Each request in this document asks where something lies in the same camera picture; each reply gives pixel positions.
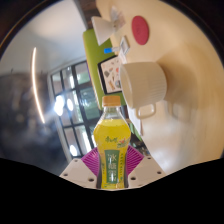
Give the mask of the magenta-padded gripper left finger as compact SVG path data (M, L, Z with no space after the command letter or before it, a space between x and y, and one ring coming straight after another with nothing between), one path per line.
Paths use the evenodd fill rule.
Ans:
M99 173L100 158L94 148L81 159L73 159L60 177L84 188L96 188Z

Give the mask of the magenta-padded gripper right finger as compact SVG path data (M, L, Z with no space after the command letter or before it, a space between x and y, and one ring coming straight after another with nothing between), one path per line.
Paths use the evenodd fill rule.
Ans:
M151 155L144 156L129 146L126 154L126 176L129 189L139 188L165 176Z

